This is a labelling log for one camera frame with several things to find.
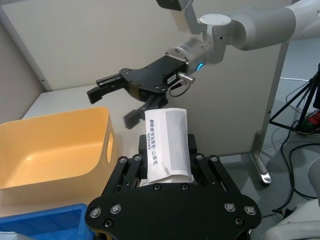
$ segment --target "blue plastic bin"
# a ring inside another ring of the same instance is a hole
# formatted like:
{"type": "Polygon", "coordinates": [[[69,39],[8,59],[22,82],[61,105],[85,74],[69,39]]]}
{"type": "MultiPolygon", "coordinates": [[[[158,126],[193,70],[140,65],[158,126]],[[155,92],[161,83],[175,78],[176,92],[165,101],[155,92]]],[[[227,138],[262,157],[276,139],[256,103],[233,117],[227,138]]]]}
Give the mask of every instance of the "blue plastic bin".
{"type": "Polygon", "coordinates": [[[85,223],[87,206],[76,204],[0,218],[0,232],[16,232],[36,240],[92,240],[85,223]]]}

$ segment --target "yellow plastic bin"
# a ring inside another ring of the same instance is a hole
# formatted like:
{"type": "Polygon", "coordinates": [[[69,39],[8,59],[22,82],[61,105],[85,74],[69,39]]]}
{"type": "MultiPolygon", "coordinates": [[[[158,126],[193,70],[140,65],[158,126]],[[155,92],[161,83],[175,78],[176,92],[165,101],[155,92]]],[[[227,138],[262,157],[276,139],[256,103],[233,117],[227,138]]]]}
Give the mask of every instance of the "yellow plastic bin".
{"type": "Polygon", "coordinates": [[[101,195],[117,155],[104,107],[1,124],[0,205],[89,203],[101,195]]]}

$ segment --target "white table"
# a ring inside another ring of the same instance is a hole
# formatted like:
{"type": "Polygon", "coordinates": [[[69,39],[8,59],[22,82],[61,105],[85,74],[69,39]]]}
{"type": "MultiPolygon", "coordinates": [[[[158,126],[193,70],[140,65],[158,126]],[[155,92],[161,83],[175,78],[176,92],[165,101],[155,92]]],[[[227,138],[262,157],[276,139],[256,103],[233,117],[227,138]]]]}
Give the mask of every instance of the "white table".
{"type": "MultiPolygon", "coordinates": [[[[138,109],[143,105],[143,102],[135,100],[124,89],[121,89],[105,95],[102,100],[92,105],[89,102],[87,91],[93,87],[94,86],[83,86],[42,93],[23,118],[32,118],[84,108],[107,107],[110,111],[115,139],[119,146],[119,156],[132,157],[134,154],[137,154],[139,136],[146,133],[145,122],[141,121],[134,128],[127,129],[123,116],[134,109],[138,109]]],[[[74,204],[73,202],[59,201],[34,205],[4,206],[1,205],[1,198],[2,192],[0,191],[0,217],[74,204]]]]}

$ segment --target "black tripod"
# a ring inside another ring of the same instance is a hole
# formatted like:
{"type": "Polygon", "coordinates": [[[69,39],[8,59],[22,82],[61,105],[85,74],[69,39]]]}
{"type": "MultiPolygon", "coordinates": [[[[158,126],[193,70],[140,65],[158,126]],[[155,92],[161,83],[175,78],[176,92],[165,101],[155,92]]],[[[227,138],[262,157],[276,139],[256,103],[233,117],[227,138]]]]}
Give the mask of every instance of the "black tripod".
{"type": "Polygon", "coordinates": [[[282,127],[291,131],[297,131],[299,132],[301,130],[302,124],[304,122],[304,119],[307,115],[310,103],[312,102],[312,99],[314,97],[314,94],[317,90],[317,88],[320,88],[320,64],[318,66],[318,71],[317,73],[309,80],[309,82],[293,97],[290,99],[290,101],[288,101],[279,111],[277,111],[269,120],[270,124],[276,125],[278,127],[282,127]],[[298,120],[298,123],[296,125],[296,127],[293,126],[287,126],[278,122],[275,122],[274,119],[280,114],[282,113],[287,107],[290,106],[290,104],[296,100],[300,95],[302,95],[301,100],[298,102],[297,107],[300,106],[300,104],[302,103],[302,101],[305,99],[305,97],[308,95],[305,105],[303,106],[302,112],[301,112],[301,116],[298,120]]]}

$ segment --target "white paper package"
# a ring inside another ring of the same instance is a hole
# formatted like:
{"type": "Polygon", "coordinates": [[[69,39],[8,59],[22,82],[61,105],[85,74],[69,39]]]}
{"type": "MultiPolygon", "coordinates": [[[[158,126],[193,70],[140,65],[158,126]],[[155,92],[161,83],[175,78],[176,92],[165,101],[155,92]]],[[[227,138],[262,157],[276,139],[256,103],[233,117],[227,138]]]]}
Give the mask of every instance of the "white paper package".
{"type": "Polygon", "coordinates": [[[181,108],[145,112],[147,183],[190,183],[187,111],[181,108]]]}

